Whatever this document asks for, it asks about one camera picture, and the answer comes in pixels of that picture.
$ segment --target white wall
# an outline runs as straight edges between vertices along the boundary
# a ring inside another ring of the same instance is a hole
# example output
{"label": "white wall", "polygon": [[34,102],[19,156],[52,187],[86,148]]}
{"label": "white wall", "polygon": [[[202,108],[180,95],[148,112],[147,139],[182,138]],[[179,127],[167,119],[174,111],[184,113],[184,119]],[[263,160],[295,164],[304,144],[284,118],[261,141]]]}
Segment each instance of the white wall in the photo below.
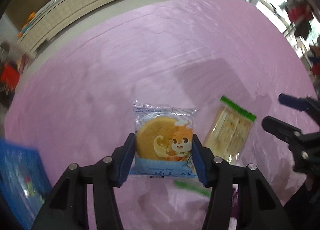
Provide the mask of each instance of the white wall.
{"label": "white wall", "polygon": [[12,44],[16,44],[18,41],[18,33],[19,31],[10,21],[9,17],[6,14],[4,14],[0,19],[0,44],[4,40],[7,40]]}

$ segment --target cabinet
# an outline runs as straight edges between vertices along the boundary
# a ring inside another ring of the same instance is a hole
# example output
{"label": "cabinet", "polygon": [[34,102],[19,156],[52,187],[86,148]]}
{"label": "cabinet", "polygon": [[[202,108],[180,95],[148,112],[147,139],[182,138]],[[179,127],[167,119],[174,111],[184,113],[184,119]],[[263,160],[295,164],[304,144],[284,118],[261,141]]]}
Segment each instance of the cabinet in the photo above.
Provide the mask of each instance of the cabinet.
{"label": "cabinet", "polygon": [[52,0],[37,12],[18,43],[26,51],[34,52],[78,18],[111,1],[114,0]]}

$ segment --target blue gripper pad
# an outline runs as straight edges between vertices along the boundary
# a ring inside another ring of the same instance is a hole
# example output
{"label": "blue gripper pad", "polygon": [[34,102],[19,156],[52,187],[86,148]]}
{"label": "blue gripper pad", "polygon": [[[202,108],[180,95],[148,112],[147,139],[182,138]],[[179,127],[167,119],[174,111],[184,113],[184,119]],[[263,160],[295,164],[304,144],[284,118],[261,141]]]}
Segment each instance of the blue gripper pad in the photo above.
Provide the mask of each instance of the blue gripper pad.
{"label": "blue gripper pad", "polygon": [[286,105],[301,112],[307,110],[309,107],[309,105],[303,99],[295,98],[283,93],[279,95],[279,102],[282,105]]}
{"label": "blue gripper pad", "polygon": [[212,160],[214,155],[209,148],[201,145],[196,134],[193,134],[192,140],[192,160],[196,168],[199,181],[208,187],[212,175]]}
{"label": "blue gripper pad", "polygon": [[117,183],[122,186],[126,182],[135,153],[135,135],[130,133],[122,147],[116,148],[112,154],[115,160]]}

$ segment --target toy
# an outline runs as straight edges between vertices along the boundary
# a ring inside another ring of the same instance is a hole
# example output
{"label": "toy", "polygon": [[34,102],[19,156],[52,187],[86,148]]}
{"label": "toy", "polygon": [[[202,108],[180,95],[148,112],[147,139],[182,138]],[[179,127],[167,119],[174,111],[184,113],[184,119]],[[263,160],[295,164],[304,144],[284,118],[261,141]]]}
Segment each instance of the toy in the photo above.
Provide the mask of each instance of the toy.
{"label": "toy", "polygon": [[30,16],[27,19],[27,23],[23,25],[21,32],[18,34],[18,38],[21,38],[22,35],[28,30],[28,28],[30,27],[29,23],[31,22],[31,20],[34,19],[35,16],[36,16],[36,12],[32,12],[30,14]]}

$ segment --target pink tablecloth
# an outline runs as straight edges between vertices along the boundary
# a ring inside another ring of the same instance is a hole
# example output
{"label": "pink tablecloth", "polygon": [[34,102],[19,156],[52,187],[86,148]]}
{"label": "pink tablecloth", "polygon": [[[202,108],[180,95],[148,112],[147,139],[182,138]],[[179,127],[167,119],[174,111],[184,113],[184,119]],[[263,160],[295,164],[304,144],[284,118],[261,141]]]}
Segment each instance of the pink tablecloth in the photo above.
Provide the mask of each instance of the pink tablecloth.
{"label": "pink tablecloth", "polygon": [[[280,93],[316,97],[294,50],[253,5],[175,0],[112,18],[63,47],[19,92],[7,139],[39,149],[55,184],[68,164],[94,164],[134,131],[132,102],[199,109],[203,140],[225,94],[257,115],[240,164],[255,163],[282,202],[303,183],[287,145],[261,127],[274,116],[304,132],[318,127],[278,104]],[[124,229],[199,229],[208,200],[171,180],[133,179],[116,189]],[[91,227],[95,228],[92,202]]]}

